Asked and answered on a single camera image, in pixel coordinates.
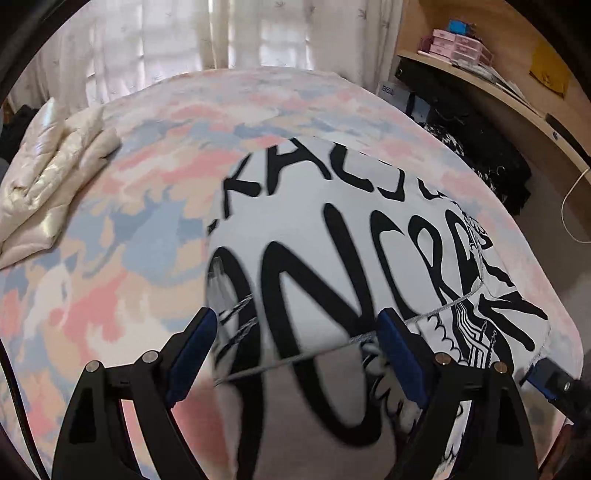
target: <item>bed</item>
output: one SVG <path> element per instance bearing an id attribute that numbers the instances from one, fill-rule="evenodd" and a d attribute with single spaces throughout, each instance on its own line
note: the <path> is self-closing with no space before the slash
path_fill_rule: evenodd
<path id="1" fill-rule="evenodd" d="M 542 354 L 580 374 L 577 329 L 494 194 L 402 112 L 336 74 L 275 67 L 184 74 L 108 104 L 105 120 L 122 147 L 78 195 L 62 238 L 0 271 L 0 336 L 47 467 L 84 365 L 126 364 L 160 349 L 204 303 L 205 217 L 232 166 L 296 135 L 377 157 L 453 197 L 486 229 L 523 297 L 547 313 Z M 526 387 L 522 395 L 541 460 L 564 417 L 537 392 Z M 124 411 L 144 475 L 158 478 L 128 402 Z M 207 369 L 174 415 L 210 478 L 230 477 Z M 3 380 L 0 420 L 28 458 Z"/>

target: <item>blue gripper pad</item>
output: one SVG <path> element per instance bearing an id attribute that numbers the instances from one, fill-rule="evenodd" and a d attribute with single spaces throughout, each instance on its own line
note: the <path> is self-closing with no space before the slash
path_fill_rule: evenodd
<path id="1" fill-rule="evenodd" d="M 564 371 L 552 360 L 549 358 L 543 358 L 531 368 L 525 376 L 525 379 L 545 396 L 546 400 L 552 401 L 556 400 L 556 395 L 546 387 L 546 384 L 555 372 L 564 373 Z"/>
<path id="2" fill-rule="evenodd" d="M 429 397 L 426 378 L 417 358 L 385 310 L 380 312 L 376 322 L 379 346 L 392 365 L 404 395 L 419 408 L 427 407 Z M 402 328 L 406 328 L 402 322 L 400 323 Z"/>
<path id="3" fill-rule="evenodd" d="M 172 408 L 187 397 L 197 373 L 203 365 L 217 334 L 217 317 L 213 310 L 207 312 L 185 345 L 168 373 L 168 390 L 165 401 Z"/>

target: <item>black cable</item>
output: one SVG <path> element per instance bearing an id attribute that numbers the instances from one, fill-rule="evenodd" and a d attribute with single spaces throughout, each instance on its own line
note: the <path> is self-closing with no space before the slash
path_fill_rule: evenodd
<path id="1" fill-rule="evenodd" d="M 0 339 L 0 365 L 2 366 L 2 370 L 4 371 L 4 375 L 6 377 L 8 389 L 10 390 L 10 396 L 12 397 L 12 402 L 14 403 L 14 410 L 17 412 L 18 424 L 21 426 L 22 436 L 25 439 L 25 445 L 27 445 L 27 450 L 29 451 L 29 455 L 31 455 L 33 465 L 35 465 L 35 469 L 37 470 L 41 480 L 50 480 L 49 475 L 45 470 L 45 466 L 41 461 L 41 456 L 37 450 L 37 445 L 35 445 L 35 439 L 31 433 L 31 427 L 29 426 L 29 421 L 27 419 L 25 405 L 22 403 L 21 392 L 18 389 L 17 378 L 14 375 L 14 370 L 12 369 L 12 365 L 10 363 L 10 359 L 8 358 L 6 349 L 4 348 L 4 344 L 2 343 L 2 339 Z"/>

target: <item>wooden desk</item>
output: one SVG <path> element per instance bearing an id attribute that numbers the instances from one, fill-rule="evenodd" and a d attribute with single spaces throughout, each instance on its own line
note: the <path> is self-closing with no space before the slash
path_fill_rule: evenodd
<path id="1" fill-rule="evenodd" d="M 517 84 L 533 109 L 499 87 L 448 63 L 416 53 L 422 37 L 445 29 L 451 18 L 476 24 L 476 31 L 495 55 L 493 66 Z M 571 78 L 564 99 L 529 75 L 541 34 L 504 0 L 405 0 L 396 53 L 447 72 L 451 83 L 539 168 L 560 195 L 565 195 L 588 165 L 546 121 L 557 118 L 591 153 L 591 102 Z M 591 172 L 569 197 L 569 206 L 591 234 Z"/>

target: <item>white cable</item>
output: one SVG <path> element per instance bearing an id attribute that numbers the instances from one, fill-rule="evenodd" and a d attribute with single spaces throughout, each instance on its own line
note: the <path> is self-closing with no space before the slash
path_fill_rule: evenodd
<path id="1" fill-rule="evenodd" d="M 562 201 L 562 206 L 560 207 L 560 218 L 562 218 L 562 225 L 563 225 L 564 229 L 566 230 L 566 233 L 568 233 L 570 235 L 570 237 L 578 244 L 591 244 L 591 241 L 579 240 L 578 238 L 575 238 L 572 233 L 570 233 L 568 227 L 566 226 L 566 223 L 564 223 L 564 204 L 566 203 L 566 199 L 569 198 L 569 195 L 573 192 L 574 188 L 578 185 L 578 183 L 581 181 L 581 179 L 589 172 L 589 170 L 591 170 L 591 167 L 588 167 L 587 170 L 585 170 L 580 175 L 580 177 L 577 179 L 577 181 L 574 182 L 574 185 L 570 188 L 569 192 L 566 194 L 566 197 L 564 197 L 564 200 Z"/>

